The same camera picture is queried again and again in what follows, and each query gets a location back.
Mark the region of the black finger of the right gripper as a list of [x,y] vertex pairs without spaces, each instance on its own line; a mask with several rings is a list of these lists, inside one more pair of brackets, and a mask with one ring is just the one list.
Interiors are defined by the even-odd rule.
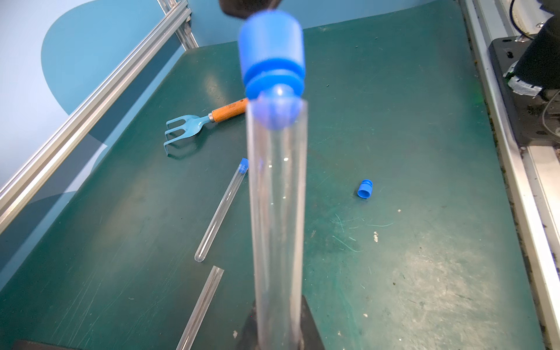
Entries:
[[264,10],[275,10],[281,0],[219,0],[220,9],[230,17],[247,19]]

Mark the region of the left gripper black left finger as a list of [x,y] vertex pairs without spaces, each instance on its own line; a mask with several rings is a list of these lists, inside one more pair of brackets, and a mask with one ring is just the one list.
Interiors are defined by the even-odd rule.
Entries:
[[258,348],[258,321],[256,306],[252,306],[249,316],[236,344],[235,350],[256,350]]

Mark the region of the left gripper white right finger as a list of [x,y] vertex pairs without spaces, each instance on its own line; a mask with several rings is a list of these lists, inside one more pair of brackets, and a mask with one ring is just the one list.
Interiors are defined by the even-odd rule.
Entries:
[[301,301],[300,332],[300,348],[302,350],[325,350],[311,309],[304,295]]

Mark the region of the clear test tube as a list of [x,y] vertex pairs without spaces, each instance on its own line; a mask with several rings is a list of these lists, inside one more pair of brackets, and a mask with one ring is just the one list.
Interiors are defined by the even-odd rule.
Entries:
[[238,166],[195,253],[194,259],[197,263],[204,262],[204,260],[206,259],[210,251],[211,245],[218,231],[220,230],[223,220],[231,204],[233,203],[233,199],[236,197],[236,194],[245,176],[246,173],[245,174],[239,173],[239,166]]
[[209,306],[217,288],[219,287],[220,281],[223,278],[223,274],[223,269],[217,266],[212,267],[201,294],[195,304],[193,312],[191,313],[188,323],[183,331],[182,337],[177,344],[176,350],[188,350],[192,348],[195,337],[200,330],[204,317],[208,312]]

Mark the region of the clear test tube diagonal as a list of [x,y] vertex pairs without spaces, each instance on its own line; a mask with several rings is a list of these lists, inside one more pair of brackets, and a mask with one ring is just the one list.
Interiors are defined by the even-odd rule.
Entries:
[[258,345],[298,349],[308,143],[307,103],[262,94],[247,116]]

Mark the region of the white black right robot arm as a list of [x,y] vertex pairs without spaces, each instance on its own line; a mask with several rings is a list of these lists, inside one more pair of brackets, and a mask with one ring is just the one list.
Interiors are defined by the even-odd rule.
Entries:
[[551,17],[543,23],[542,29],[531,34],[528,28],[522,28],[516,19],[515,1],[509,1],[508,17],[511,26],[531,43],[524,54],[516,61],[506,77],[509,86],[516,93],[535,96],[537,90],[559,89],[559,2],[540,1],[540,10]]

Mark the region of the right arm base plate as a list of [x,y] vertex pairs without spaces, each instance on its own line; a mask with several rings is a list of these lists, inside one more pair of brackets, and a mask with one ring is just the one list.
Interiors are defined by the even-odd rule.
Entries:
[[559,131],[559,98],[555,98],[546,115],[546,125],[542,124],[542,112],[548,99],[554,95],[550,90],[543,95],[522,96],[508,86],[505,75],[529,47],[528,42],[517,42],[514,36],[495,39],[489,46],[489,57],[502,95],[507,120],[520,147],[553,146],[559,142],[547,130]]

